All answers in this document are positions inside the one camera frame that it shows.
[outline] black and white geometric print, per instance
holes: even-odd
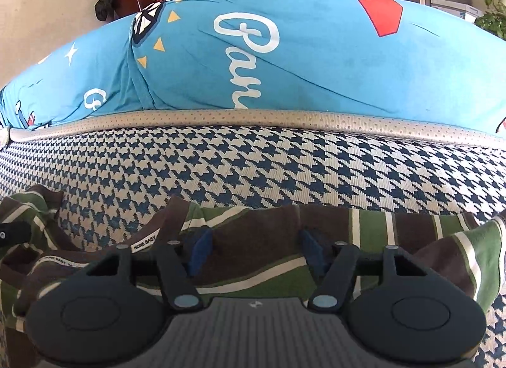
[[[506,208],[506,152],[283,128],[133,128],[11,144],[0,195],[65,192],[61,227],[83,248],[129,237],[171,195],[204,206],[320,203],[383,211]]]

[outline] chair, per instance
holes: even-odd
[[[112,8],[119,18],[123,18],[142,11],[151,3],[153,0],[113,0]]]

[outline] black and white patterned surface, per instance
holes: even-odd
[[[86,250],[119,242],[171,195],[205,206],[322,203],[385,211],[506,208],[506,151],[283,128],[131,128],[11,144],[0,197],[64,191],[61,227]],[[488,315],[479,366],[506,366],[506,296]]]

